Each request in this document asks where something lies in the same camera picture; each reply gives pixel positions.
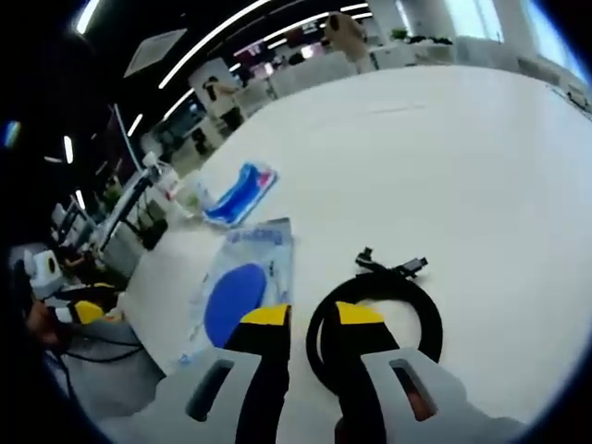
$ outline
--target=person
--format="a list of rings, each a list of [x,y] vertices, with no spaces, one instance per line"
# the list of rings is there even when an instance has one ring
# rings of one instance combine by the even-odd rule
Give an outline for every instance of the person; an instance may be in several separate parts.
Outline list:
[[[345,54],[359,74],[374,70],[364,41],[364,29],[352,16],[332,12],[325,23],[325,37]]]
[[[239,70],[237,71],[237,76],[239,77],[242,88],[246,88],[247,86],[249,86],[249,82],[253,78],[251,70],[244,66],[241,66],[239,68]]]
[[[231,96],[238,89],[225,85],[216,76],[211,76],[203,84],[203,89],[212,101],[210,108],[214,116],[224,120],[230,130],[236,130],[242,124],[242,116]]]
[[[64,272],[75,276],[84,285],[107,284],[118,290],[127,287],[127,280],[123,276],[97,260],[96,245],[85,244],[79,251],[68,242],[64,242],[53,251]]]

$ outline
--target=white desk surface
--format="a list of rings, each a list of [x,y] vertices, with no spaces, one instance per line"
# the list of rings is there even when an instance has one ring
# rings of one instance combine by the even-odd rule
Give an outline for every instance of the white desk surface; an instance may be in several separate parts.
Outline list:
[[[460,67],[332,82],[240,127],[203,167],[214,195],[246,160],[280,174],[247,221],[289,216],[295,236],[278,442],[332,442],[339,406],[310,370],[304,338],[365,246],[385,265],[427,258],[421,283],[442,316],[441,363],[478,408],[530,422],[557,395],[592,321],[592,125],[544,83]],[[221,241],[172,228],[130,282],[127,315],[166,372]],[[411,309],[378,307],[400,345],[418,343]]]

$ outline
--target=plastic bag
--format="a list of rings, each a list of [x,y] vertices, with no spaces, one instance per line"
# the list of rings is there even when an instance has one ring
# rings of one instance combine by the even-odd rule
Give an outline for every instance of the plastic bag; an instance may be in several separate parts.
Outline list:
[[[216,283],[227,272],[241,265],[259,265],[267,281],[261,306],[291,303],[292,246],[288,218],[228,232],[201,287],[191,297],[188,313],[192,328],[179,364],[189,363],[195,353],[212,346],[204,331],[205,309]]]

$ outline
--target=coiled black cable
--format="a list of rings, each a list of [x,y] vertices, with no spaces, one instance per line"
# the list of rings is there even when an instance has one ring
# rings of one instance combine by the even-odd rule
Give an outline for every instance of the coiled black cable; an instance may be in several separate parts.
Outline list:
[[[409,303],[417,312],[422,329],[418,350],[438,362],[442,353],[442,319],[432,299],[408,278],[427,264],[425,259],[415,259],[407,264],[388,269],[372,261],[371,250],[366,249],[356,259],[360,266],[371,270],[344,282],[316,307],[306,333],[306,355],[314,374],[321,383],[336,393],[317,349],[319,329],[327,310],[335,302],[358,303],[361,301],[401,301]]]

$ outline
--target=cable connector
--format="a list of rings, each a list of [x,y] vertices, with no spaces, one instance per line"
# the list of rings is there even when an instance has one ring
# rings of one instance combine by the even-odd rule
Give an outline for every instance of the cable connector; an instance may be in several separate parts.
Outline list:
[[[398,272],[404,278],[416,278],[416,273],[421,271],[427,265],[427,259],[422,257],[421,259],[415,258],[403,265],[396,266],[393,271]]]
[[[427,259],[424,257],[412,259],[403,265],[395,266],[394,268],[386,268],[385,266],[372,260],[372,249],[364,248],[364,251],[358,254],[355,258],[355,263],[365,268],[366,270],[373,272],[389,271],[399,274],[403,278],[416,278],[417,272],[421,271],[427,265]]]

